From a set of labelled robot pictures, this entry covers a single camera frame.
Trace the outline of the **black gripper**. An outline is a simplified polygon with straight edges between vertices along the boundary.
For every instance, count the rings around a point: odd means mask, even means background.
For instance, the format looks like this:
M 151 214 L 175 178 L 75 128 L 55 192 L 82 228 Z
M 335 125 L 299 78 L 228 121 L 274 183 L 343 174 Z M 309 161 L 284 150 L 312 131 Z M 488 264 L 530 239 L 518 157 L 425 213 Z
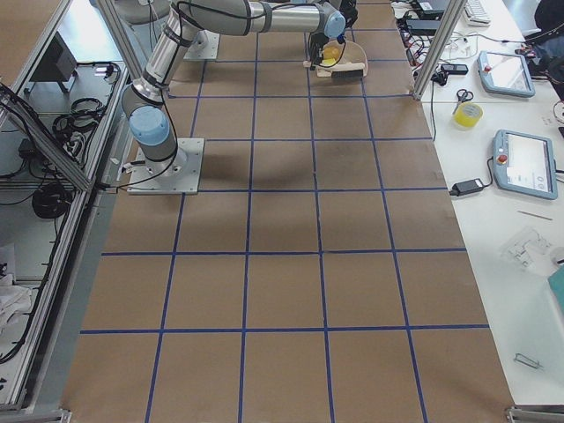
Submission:
M 341 14 L 345 18 L 345 26 L 352 27 L 358 19 L 358 10 L 356 8 L 356 0 L 342 0 Z
M 324 33 L 311 33 L 308 36 L 308 58 L 311 71 L 323 61 L 323 48 L 327 44 L 327 36 Z

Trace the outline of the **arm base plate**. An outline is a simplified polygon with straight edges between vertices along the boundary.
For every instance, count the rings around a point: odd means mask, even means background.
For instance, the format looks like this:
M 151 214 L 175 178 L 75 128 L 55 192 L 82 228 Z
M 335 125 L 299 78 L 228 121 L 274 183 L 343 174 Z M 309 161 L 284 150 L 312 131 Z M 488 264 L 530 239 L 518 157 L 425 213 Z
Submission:
M 219 52 L 219 39 L 220 35 L 218 33 L 213 33 L 208 30 L 200 31 L 184 55 L 183 60 L 216 60 Z
M 126 189 L 136 195 L 195 195 L 200 183 L 204 143 L 203 138 L 181 137 L 174 160 L 161 163 L 146 160 L 138 147 L 136 160 L 142 160 L 143 164 L 132 168 Z

